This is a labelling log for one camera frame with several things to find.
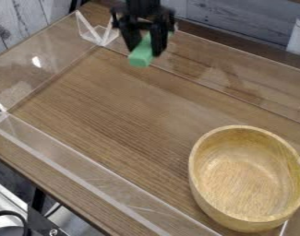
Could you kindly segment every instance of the green block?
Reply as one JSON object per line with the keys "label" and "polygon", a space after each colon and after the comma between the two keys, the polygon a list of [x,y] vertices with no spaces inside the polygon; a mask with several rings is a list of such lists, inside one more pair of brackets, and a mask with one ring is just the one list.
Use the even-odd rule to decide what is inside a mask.
{"label": "green block", "polygon": [[130,65],[136,67],[146,67],[153,60],[153,51],[150,45],[150,34],[148,34],[141,43],[138,43],[133,52],[129,55]]}

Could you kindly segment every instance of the wooden table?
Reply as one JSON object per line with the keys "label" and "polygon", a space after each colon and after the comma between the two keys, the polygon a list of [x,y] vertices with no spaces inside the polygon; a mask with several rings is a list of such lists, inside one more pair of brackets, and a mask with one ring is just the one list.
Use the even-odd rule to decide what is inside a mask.
{"label": "wooden table", "polygon": [[[94,25],[105,25],[109,16],[104,6],[89,4],[83,13]],[[188,184],[190,149],[216,127],[249,124],[284,137],[300,153],[300,70],[185,33],[177,33],[153,66],[134,68],[121,39],[108,49],[91,48],[87,42],[62,35],[71,27],[74,17],[0,55],[0,99],[9,104],[9,113],[21,119],[10,118],[10,125],[26,123],[27,127],[13,129],[11,135],[0,129],[0,160],[113,235],[165,231],[105,201],[97,190],[104,189],[99,183],[112,182],[99,179],[101,166],[94,163],[136,184],[141,195],[145,190],[164,201],[158,201],[162,206],[180,210],[177,216],[203,223],[221,235],[244,235],[217,225],[194,202]],[[53,42],[50,52],[37,43],[43,39]],[[50,60],[35,66],[37,55],[25,53],[31,49],[55,55],[55,67],[49,66]],[[27,63],[30,58],[33,66],[13,63]],[[5,99],[2,93],[13,83],[19,84],[18,75],[30,85],[19,94],[18,89],[11,90],[21,102]],[[33,146],[14,144],[15,137]],[[150,209],[129,208],[145,217],[153,214]],[[160,209],[154,214],[158,218],[164,215]],[[169,228],[177,231],[178,226]],[[283,235],[300,235],[300,210],[284,229]],[[277,236],[280,231],[251,235]]]}

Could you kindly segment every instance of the bowl rim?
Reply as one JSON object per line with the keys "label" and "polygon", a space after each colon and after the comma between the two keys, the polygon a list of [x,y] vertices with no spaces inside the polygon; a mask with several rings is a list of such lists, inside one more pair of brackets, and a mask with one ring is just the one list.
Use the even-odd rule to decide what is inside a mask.
{"label": "bowl rim", "polygon": [[292,145],[280,137],[277,136],[276,134],[273,134],[272,132],[261,129],[261,128],[257,128],[255,126],[251,126],[251,125],[227,125],[227,126],[221,126],[219,128],[215,128],[211,132],[208,132],[197,141],[197,143],[194,144],[194,147],[192,149],[192,152],[190,152],[190,157],[189,157],[189,178],[190,178],[190,182],[196,188],[196,191],[200,195],[200,197],[204,199],[204,201],[212,206],[213,209],[216,209],[221,214],[224,214],[225,216],[231,217],[231,218],[236,218],[241,221],[247,221],[247,222],[252,222],[252,223],[267,223],[267,222],[271,222],[271,221],[276,221],[276,220],[280,220],[280,219],[284,219],[284,218],[288,218],[293,212],[297,210],[297,208],[300,207],[300,195],[296,199],[296,201],[293,202],[293,205],[292,206],[288,206],[285,208],[285,210],[280,213],[276,213],[273,215],[269,215],[269,216],[261,216],[261,217],[248,217],[245,215],[241,215],[241,214],[235,214],[235,213],[227,213],[224,212],[223,210],[220,210],[219,208],[216,208],[213,206],[213,204],[208,201],[208,199],[204,197],[204,193],[201,193],[201,191],[198,190],[197,188],[197,177],[194,175],[194,160],[197,158],[196,156],[196,153],[197,153],[197,149],[201,145],[201,143],[212,136],[215,135],[216,133],[221,132],[221,131],[225,131],[225,130],[229,130],[229,129],[245,129],[245,130],[253,130],[253,131],[257,131],[260,133],[264,133],[265,135],[268,135],[269,137],[272,137],[279,143],[281,143],[285,148],[291,151],[292,153],[292,156],[295,157],[295,160],[300,166],[300,155],[297,154],[295,148],[292,147]]}

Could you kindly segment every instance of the wooden bowl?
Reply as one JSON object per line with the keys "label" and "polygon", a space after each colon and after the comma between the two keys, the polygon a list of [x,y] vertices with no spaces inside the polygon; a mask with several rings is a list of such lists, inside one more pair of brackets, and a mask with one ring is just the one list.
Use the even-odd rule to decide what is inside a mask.
{"label": "wooden bowl", "polygon": [[189,179],[201,209],[233,230],[269,230],[300,207],[300,157],[256,127],[225,126],[197,141]]}

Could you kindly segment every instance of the black cable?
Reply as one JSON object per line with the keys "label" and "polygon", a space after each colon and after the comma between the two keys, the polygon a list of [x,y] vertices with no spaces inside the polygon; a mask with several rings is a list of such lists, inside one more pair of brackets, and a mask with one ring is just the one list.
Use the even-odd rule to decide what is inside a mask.
{"label": "black cable", "polygon": [[22,223],[23,223],[23,225],[25,225],[23,236],[27,236],[29,228],[27,228],[27,224],[26,224],[26,220],[25,220],[23,216],[22,216],[21,214],[18,214],[17,212],[14,212],[14,211],[2,210],[2,211],[0,211],[0,217],[3,217],[3,216],[13,216],[13,217],[17,217],[17,218],[22,221]]}
{"label": "black cable", "polygon": [[54,215],[54,213],[62,208],[62,205],[59,204],[54,210],[51,210],[46,215],[45,217],[49,218]]}

